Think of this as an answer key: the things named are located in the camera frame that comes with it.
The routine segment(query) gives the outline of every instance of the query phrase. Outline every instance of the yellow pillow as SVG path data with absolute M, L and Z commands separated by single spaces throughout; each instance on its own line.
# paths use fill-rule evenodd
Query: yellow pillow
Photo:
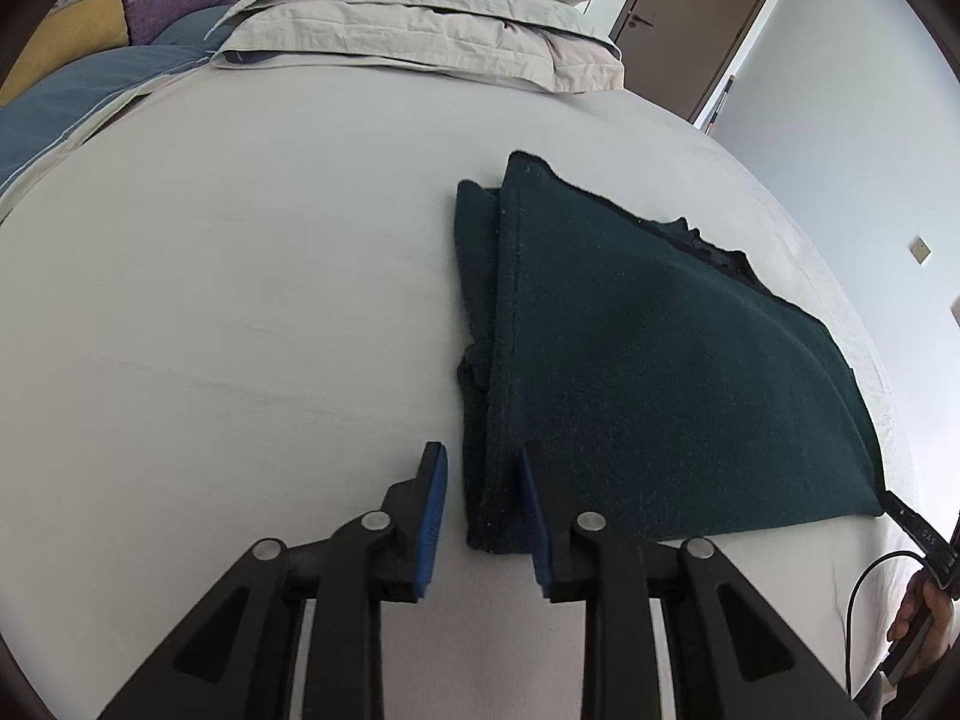
M 129 43 L 123 0 L 57 0 L 0 87 L 0 105 L 70 62 Z

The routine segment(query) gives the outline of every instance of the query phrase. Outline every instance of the stack of bedding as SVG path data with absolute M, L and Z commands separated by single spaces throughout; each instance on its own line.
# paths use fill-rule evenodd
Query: stack of bedding
M 579 93 L 623 88 L 620 52 L 589 0 L 241 0 L 223 68 L 373 65 Z

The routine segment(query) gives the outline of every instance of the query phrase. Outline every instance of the light switch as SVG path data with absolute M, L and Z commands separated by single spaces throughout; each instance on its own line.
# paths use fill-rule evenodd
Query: light switch
M 913 239 L 912 244 L 910 244 L 910 253 L 913 254 L 914 259 L 921 265 L 926 261 L 926 258 L 930 256 L 930 247 L 926 245 L 926 242 L 919 235 Z

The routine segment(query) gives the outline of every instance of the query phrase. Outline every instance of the mattress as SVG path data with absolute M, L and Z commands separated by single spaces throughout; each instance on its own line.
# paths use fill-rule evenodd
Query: mattress
M 428 440 L 450 451 L 448 504 L 426 599 L 384 607 L 387 716 L 579 716 L 582 608 L 542 600 L 529 557 L 464 543 L 454 199 L 464 178 L 499 185 L 515 149 L 748 252 L 827 324 L 888 485 L 912 494 L 877 353 L 808 238 L 717 143 L 628 92 L 205 67 L 71 149 L 0 226 L 0 627 L 61 720 L 95 717 L 253 541 L 326 538 Z M 848 593 L 895 529 L 717 542 L 841 680 Z M 897 579 L 861 592 L 858 683 Z

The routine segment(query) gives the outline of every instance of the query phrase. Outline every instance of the brown door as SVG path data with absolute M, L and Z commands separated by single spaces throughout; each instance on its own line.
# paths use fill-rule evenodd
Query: brown door
M 692 122 L 766 0 L 627 0 L 613 28 L 627 88 Z

